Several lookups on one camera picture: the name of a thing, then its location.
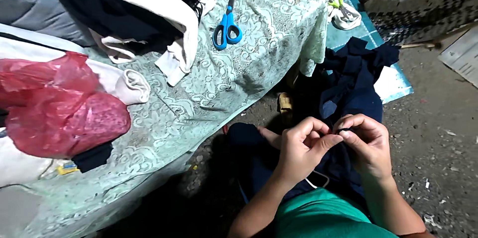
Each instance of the light green lace cloth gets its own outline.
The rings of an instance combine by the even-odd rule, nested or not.
[[[325,0],[236,0],[233,12],[243,39],[216,51],[212,31],[227,2],[218,0],[202,18],[191,73],[175,87],[154,65],[158,53],[117,65],[146,77],[152,87],[149,101],[128,107],[131,129],[113,142],[107,165],[24,186],[42,201],[38,214],[15,237],[81,237],[116,222],[131,212],[139,197],[183,171],[188,151],[266,94],[299,55],[307,75],[315,62],[322,62]],[[111,64],[95,49],[87,53]]]

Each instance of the green shirt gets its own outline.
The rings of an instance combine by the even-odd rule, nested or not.
[[[358,207],[324,188],[317,188],[279,206],[277,237],[397,238],[372,224]]]

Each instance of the hand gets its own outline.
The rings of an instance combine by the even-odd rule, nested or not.
[[[331,134],[326,124],[313,117],[283,131],[282,136],[265,128],[259,130],[274,147],[281,140],[281,154],[272,176],[290,188],[312,173],[326,152],[343,140],[341,136]]]
[[[374,180],[386,183],[393,180],[391,175],[390,144],[387,128],[363,114],[348,114],[334,125],[334,132],[343,128],[352,131],[340,131],[344,143],[354,149],[358,155],[355,166],[362,180]]]

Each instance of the green-handled scissors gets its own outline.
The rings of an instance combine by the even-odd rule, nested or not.
[[[234,0],[229,0],[228,8],[222,16],[221,23],[219,23],[214,30],[212,43],[217,50],[223,50],[228,44],[235,45],[242,39],[242,31],[234,24],[234,15],[232,14],[233,6]]]

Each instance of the red plastic bag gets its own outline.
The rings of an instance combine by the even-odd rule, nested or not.
[[[26,154],[64,159],[129,130],[126,105],[98,92],[86,55],[67,52],[49,62],[0,59],[0,108],[15,146]]]

